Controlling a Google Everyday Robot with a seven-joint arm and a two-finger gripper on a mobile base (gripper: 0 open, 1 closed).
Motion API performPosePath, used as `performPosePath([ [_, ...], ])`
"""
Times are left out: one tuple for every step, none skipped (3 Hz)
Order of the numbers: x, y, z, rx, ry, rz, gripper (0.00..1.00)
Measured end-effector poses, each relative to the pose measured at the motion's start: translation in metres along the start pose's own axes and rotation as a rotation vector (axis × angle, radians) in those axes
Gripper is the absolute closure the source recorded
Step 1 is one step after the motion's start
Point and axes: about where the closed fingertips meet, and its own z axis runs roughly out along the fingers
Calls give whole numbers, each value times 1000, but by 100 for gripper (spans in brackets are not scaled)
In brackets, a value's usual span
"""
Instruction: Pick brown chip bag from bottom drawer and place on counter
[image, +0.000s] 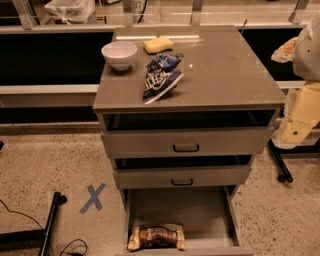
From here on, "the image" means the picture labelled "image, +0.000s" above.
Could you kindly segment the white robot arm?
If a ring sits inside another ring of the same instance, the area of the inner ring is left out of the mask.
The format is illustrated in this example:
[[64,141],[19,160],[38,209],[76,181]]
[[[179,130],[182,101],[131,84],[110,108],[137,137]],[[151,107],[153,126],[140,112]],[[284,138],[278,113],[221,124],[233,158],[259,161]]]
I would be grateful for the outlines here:
[[285,117],[273,135],[277,147],[293,149],[320,122],[320,13],[311,18],[297,37],[275,50],[271,59],[291,62],[294,74],[305,81],[300,89],[288,93]]

